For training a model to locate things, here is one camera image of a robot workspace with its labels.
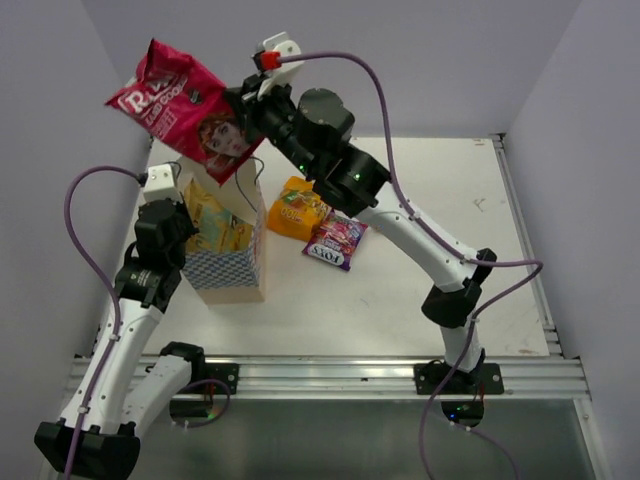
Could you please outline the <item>blue checkered paper bag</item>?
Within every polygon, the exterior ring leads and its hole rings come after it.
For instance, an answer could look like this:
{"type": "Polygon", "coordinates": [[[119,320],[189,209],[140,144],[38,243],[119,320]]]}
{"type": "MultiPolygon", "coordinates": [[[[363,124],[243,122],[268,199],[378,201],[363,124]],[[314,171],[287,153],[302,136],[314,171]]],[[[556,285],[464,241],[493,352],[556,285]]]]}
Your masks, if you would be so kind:
{"type": "Polygon", "coordinates": [[[187,242],[183,276],[207,305],[265,300],[266,208],[259,176],[247,160],[222,185],[182,157],[178,186],[199,232],[187,242]]]}

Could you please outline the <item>orange yellow candy bag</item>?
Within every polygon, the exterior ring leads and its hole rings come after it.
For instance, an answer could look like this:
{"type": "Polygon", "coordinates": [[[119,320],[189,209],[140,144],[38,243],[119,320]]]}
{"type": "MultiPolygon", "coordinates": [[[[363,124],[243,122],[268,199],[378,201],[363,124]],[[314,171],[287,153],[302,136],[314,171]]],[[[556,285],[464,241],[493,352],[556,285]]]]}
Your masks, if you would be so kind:
{"type": "Polygon", "coordinates": [[[291,176],[269,210],[267,227],[279,235],[308,242],[331,211],[313,186],[291,176]]]}

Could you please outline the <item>red crisps bag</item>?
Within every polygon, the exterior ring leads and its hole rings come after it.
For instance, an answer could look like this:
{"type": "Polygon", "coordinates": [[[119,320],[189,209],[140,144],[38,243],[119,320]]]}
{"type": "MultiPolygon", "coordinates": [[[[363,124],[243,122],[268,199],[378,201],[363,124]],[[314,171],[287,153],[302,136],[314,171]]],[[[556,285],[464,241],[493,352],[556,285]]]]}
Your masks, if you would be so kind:
{"type": "Polygon", "coordinates": [[[225,91],[224,82],[196,58],[153,39],[134,77],[105,104],[222,185],[262,142],[246,139],[225,91]]]}

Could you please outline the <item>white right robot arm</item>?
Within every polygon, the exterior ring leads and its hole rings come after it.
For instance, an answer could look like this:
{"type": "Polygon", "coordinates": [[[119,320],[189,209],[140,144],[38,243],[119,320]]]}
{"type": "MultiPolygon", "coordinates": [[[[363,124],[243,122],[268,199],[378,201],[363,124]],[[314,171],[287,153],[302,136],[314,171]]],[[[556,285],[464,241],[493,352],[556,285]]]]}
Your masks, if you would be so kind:
{"type": "Polygon", "coordinates": [[[470,391],[481,380],[485,360],[471,314],[495,252],[468,247],[442,229],[438,240],[426,233],[395,192],[390,171],[351,144],[355,118],[336,93],[309,89],[293,102],[290,86],[260,95],[258,81],[253,75],[224,92],[245,137],[267,139],[312,181],[323,202],[376,228],[429,275],[434,284],[421,311],[440,327],[445,379],[454,391],[470,391]]]}

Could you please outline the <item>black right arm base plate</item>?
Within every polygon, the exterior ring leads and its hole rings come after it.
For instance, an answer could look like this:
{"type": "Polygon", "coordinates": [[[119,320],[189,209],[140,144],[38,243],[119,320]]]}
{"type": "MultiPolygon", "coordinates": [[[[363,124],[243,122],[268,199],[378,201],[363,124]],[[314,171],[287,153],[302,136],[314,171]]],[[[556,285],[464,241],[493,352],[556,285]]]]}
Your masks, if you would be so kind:
{"type": "MultiPolygon", "coordinates": [[[[441,360],[413,365],[413,381],[418,395],[430,396],[450,372],[449,365],[441,360]]],[[[500,366],[497,363],[482,363],[471,373],[456,370],[439,395],[502,395],[505,387],[500,366]]]]}

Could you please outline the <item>purple Fox's candy bag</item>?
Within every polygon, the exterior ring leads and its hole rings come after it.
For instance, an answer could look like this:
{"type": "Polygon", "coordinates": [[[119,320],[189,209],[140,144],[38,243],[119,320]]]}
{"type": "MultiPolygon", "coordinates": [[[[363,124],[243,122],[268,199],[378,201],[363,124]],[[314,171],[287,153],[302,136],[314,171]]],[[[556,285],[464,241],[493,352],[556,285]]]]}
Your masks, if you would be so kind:
{"type": "Polygon", "coordinates": [[[349,272],[367,229],[365,223],[331,211],[313,233],[302,254],[349,272]]]}

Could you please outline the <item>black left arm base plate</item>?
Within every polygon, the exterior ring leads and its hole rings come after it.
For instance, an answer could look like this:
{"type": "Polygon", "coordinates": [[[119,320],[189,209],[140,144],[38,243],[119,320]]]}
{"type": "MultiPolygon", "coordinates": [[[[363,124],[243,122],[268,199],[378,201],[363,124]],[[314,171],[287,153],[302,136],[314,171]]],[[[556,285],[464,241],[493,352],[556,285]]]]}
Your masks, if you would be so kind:
{"type": "Polygon", "coordinates": [[[237,363],[206,363],[178,393],[196,393],[208,397],[220,393],[232,396],[237,392],[239,379],[240,366],[237,363]]]}

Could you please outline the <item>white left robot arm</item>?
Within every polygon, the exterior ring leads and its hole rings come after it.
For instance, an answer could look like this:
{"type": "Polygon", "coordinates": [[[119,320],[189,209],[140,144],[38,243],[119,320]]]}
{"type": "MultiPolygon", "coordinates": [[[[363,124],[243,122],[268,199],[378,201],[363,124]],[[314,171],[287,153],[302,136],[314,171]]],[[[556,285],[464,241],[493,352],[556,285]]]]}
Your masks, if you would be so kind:
{"type": "Polygon", "coordinates": [[[55,422],[39,425],[34,442],[51,467],[67,477],[126,479],[141,441],[181,389],[193,393],[208,379],[202,348],[164,347],[150,372],[131,381],[144,347],[181,281],[186,243],[196,234],[183,202],[148,201],[138,210],[135,241],[115,278],[117,303],[73,397],[55,422]]]}

